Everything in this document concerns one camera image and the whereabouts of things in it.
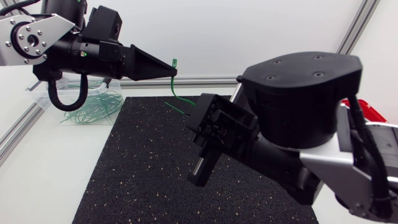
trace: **screw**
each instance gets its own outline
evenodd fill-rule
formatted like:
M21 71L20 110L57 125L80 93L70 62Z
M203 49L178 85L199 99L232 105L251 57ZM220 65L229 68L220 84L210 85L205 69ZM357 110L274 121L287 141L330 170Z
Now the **screw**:
M314 77L322 77L322 76L324 76L325 74L323 73L323 72L315 72L314 74L313 74L313 76Z
M355 204L355 207L356 207L357 209L362 209L362 208L363 208L363 205L361 205L360 203L356 203L356 204Z

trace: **bolt hole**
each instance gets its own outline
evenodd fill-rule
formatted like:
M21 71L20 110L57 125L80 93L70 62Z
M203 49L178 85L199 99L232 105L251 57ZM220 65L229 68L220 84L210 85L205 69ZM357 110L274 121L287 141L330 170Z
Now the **bolt hole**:
M322 76L324 76L325 74L323 73L323 72L315 72L314 74L313 74L313 76L314 77L322 77Z
M37 38L35 35L29 35L27 37L27 42L30 46L36 47L39 44L39 38Z

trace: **speckled mat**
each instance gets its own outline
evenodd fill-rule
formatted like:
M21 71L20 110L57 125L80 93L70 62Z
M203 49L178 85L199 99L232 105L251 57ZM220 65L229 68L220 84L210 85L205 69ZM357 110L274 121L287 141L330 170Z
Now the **speckled mat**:
M74 223L317 223L311 207L227 156L205 188L191 184L199 147L164 101L192 109L171 97L126 99Z

